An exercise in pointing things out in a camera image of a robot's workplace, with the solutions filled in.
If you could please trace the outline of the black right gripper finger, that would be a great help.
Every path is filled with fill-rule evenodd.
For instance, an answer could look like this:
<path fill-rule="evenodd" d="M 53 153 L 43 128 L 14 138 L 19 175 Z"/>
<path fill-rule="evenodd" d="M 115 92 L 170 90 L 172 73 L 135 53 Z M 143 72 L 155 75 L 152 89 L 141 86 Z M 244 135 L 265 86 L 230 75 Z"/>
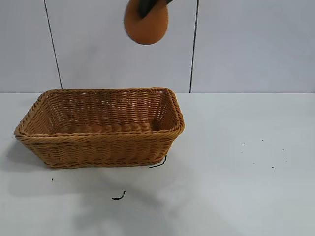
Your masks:
<path fill-rule="evenodd" d="M 141 0 L 138 5 L 138 14 L 141 19 L 148 15 L 164 19 L 167 17 L 167 5 L 173 0 Z"/>

